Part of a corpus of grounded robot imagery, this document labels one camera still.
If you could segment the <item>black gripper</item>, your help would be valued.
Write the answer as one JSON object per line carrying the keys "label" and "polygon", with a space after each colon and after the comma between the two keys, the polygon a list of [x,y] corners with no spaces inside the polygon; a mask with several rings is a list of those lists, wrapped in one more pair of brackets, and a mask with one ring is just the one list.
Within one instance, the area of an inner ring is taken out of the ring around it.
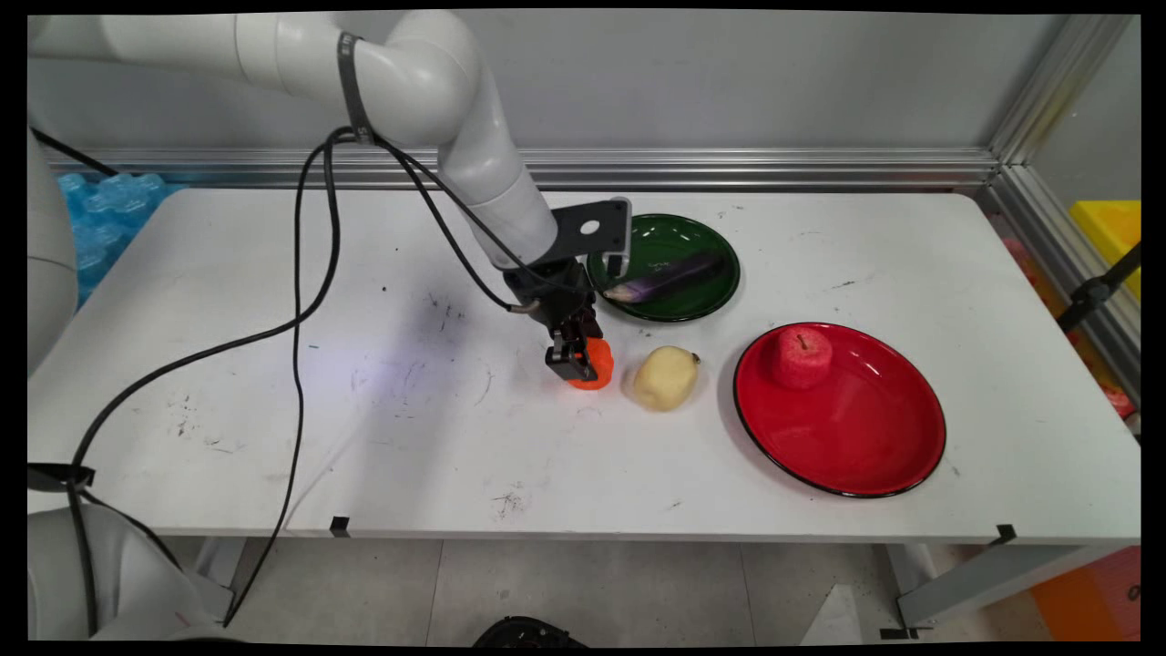
{"label": "black gripper", "polygon": [[529,316],[550,333],[545,364],[567,382],[595,382],[598,373],[588,354],[588,340],[603,339],[593,303],[596,294],[578,259],[507,269],[504,282],[521,306],[536,303]]}

